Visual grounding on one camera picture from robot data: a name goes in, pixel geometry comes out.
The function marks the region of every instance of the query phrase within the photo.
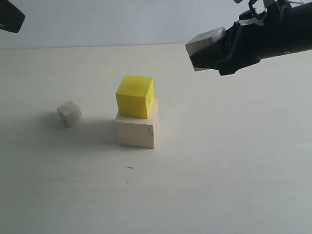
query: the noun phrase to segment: black object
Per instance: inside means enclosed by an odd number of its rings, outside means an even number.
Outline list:
[[[25,20],[25,15],[8,0],[0,0],[0,29],[18,33]]]
[[[252,10],[242,13],[222,38],[190,59],[194,67],[215,69],[224,76],[262,59],[311,49],[312,2],[292,7],[278,0],[256,17]]]

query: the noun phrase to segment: cube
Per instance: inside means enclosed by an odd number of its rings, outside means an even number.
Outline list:
[[[156,146],[158,137],[159,107],[156,98],[147,119],[122,116],[117,113],[115,126],[120,145],[150,148]]]
[[[155,100],[153,78],[125,76],[116,99],[120,115],[147,119]]]
[[[82,118],[81,109],[72,101],[68,101],[57,108],[61,120],[68,126],[72,127]]]
[[[222,39],[224,36],[226,36],[226,31],[224,27],[216,28],[214,30],[198,34],[185,45],[189,57],[191,57],[196,52],[208,47],[210,47],[211,49],[215,49],[215,43],[218,40]],[[194,70],[197,72],[206,70],[206,68],[194,67]]]

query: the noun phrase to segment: large wooden block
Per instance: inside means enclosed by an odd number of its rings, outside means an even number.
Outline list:
[[[120,115],[147,119],[155,100],[153,78],[125,76],[116,99]]]
[[[122,116],[117,113],[115,125],[119,144],[155,148],[158,137],[159,107],[156,98],[147,119]]]
[[[224,27],[216,28],[214,30],[198,34],[185,45],[189,57],[202,49],[208,47],[213,49],[213,45],[218,40],[222,39],[225,35],[226,31]],[[206,70],[206,68],[198,68],[194,66],[193,68],[195,71]]]
[[[57,108],[61,120],[68,126],[72,127],[82,118],[81,109],[72,101],[68,101]]]

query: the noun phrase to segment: wall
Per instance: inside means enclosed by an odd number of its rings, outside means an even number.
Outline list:
[[[26,19],[18,34],[0,31],[0,49],[184,43],[248,9],[247,0],[10,1]]]

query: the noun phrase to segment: white table surface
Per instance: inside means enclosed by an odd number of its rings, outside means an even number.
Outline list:
[[[221,77],[184,44],[0,51],[0,233],[312,233],[311,61]],[[117,143],[124,75],[155,79],[153,150]]]

